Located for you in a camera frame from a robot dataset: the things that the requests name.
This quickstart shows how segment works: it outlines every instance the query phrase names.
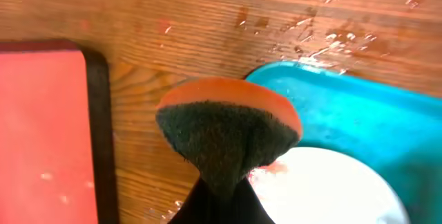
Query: blue plastic container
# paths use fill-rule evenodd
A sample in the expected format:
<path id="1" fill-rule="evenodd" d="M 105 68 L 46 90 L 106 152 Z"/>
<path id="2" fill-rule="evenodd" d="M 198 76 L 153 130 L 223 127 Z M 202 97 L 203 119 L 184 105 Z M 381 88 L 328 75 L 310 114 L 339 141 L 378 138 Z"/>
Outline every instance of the blue plastic container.
<path id="1" fill-rule="evenodd" d="M 267 64 L 246 80 L 295 106 L 300 146 L 364 162 L 393 187 L 412 223 L 442 223 L 442 100 L 297 62 Z"/>

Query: wooden surface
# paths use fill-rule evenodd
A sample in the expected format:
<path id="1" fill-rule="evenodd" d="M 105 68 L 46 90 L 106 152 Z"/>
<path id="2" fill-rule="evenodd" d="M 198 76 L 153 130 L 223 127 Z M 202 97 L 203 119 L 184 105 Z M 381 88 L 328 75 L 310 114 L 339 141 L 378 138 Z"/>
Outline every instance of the wooden surface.
<path id="1" fill-rule="evenodd" d="M 65 37 L 108 58 L 122 223 L 159 223 L 198 176 L 155 126 L 167 90 L 321 50 L 332 70 L 441 97 L 441 1 L 0 0 L 0 40 Z"/>

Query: red cutting board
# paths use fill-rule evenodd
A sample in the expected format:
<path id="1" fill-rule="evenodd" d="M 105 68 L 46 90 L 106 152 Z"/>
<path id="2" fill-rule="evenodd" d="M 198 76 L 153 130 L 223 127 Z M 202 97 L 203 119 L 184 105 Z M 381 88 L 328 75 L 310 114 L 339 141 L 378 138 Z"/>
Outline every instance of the red cutting board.
<path id="1" fill-rule="evenodd" d="M 0 223 L 97 224 L 80 50 L 0 53 Z"/>

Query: red board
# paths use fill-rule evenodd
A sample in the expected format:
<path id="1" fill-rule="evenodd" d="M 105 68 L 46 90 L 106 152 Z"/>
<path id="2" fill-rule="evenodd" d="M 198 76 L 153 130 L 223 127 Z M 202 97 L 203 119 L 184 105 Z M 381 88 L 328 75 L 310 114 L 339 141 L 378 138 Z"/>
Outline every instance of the red board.
<path id="1" fill-rule="evenodd" d="M 0 223 L 97 224 L 79 50 L 0 54 Z"/>

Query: black border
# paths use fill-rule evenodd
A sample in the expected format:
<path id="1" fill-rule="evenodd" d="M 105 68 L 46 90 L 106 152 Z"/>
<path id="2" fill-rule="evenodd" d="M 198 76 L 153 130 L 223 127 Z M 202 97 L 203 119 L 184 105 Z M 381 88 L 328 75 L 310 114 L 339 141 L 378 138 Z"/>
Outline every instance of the black border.
<path id="1" fill-rule="evenodd" d="M 111 91 L 106 59 L 100 53 L 65 39 L 0 42 L 0 53 L 79 50 L 86 61 L 90 139 L 99 224 L 118 224 L 117 177 L 113 149 Z"/>

